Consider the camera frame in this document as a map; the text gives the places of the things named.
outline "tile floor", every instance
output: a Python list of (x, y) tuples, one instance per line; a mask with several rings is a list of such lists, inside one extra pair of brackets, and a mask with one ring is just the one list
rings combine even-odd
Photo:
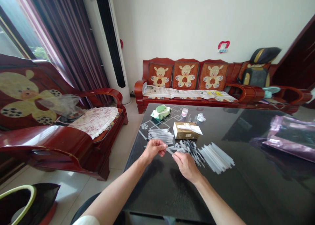
[[(95, 178), (69, 172), (59, 171), (43, 172), (26, 166), (17, 174), (0, 185), (0, 194), (17, 186), (51, 182), (61, 185), (57, 196), (57, 210), (49, 225), (69, 225), (77, 209), (92, 195), (102, 191), (119, 175), (123, 173), (129, 153), (141, 124), (143, 114), (138, 114), (135, 98), (126, 106), (128, 125), (124, 125), (112, 147), (110, 155), (110, 174), (106, 182), (97, 181)], [(301, 107), (295, 116), (301, 120), (313, 121), (315, 110)], [(166, 224), (163, 220), (130, 215), (127, 224)]]

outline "green tissue package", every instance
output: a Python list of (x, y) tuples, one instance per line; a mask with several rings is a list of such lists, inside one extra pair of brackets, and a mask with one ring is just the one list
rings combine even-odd
[(154, 117), (156, 120), (163, 120), (171, 113), (171, 108), (166, 107), (165, 105), (158, 106), (153, 112), (151, 113), (151, 116)]

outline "armrest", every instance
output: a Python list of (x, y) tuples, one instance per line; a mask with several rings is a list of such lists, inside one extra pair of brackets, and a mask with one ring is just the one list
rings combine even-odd
[(142, 88), (144, 83), (146, 83), (148, 80), (139, 80), (135, 83), (135, 96), (136, 99), (142, 99), (143, 94), (142, 94)]
[(290, 86), (273, 86), (281, 88), (281, 90), (274, 95), (286, 100), (291, 105), (300, 106), (312, 99), (312, 94), (307, 90), (299, 90)]
[(67, 126), (35, 126), (0, 133), (0, 151), (55, 151), (79, 161), (92, 147), (87, 133)]
[(227, 83), (226, 86), (231, 86), (242, 90), (242, 94), (239, 98), (239, 102), (241, 103), (259, 102), (265, 96), (265, 92), (258, 86), (238, 83)]
[(103, 107), (100, 101), (95, 97), (95, 95), (97, 94), (105, 94), (105, 95), (113, 96), (117, 100), (117, 108), (121, 108), (124, 112), (126, 112), (126, 108), (122, 104), (122, 95), (118, 90), (111, 89), (111, 88), (102, 88), (102, 89), (96, 89), (96, 90), (91, 90), (91, 91), (85, 91), (78, 94), (78, 96), (88, 97), (95, 107)]

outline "cardboard box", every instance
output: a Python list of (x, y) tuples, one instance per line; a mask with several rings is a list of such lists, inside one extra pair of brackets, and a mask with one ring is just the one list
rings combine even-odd
[(174, 122), (173, 132), (174, 132), (175, 139), (177, 139), (177, 140), (196, 140), (196, 139), (198, 139), (200, 136), (198, 133), (193, 132), (191, 130), (179, 129), (177, 127), (178, 125), (184, 125), (184, 124), (196, 126), (196, 123)]

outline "forearm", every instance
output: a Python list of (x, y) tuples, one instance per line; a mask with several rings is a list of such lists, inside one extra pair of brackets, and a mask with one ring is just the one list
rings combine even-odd
[(205, 201), (217, 225), (244, 225), (243, 220), (228, 206), (228, 204), (212, 188), (205, 177), (195, 183), (197, 190)]
[(82, 216), (92, 215), (102, 225), (113, 224), (147, 165), (147, 160), (140, 157), (127, 171), (103, 190)]

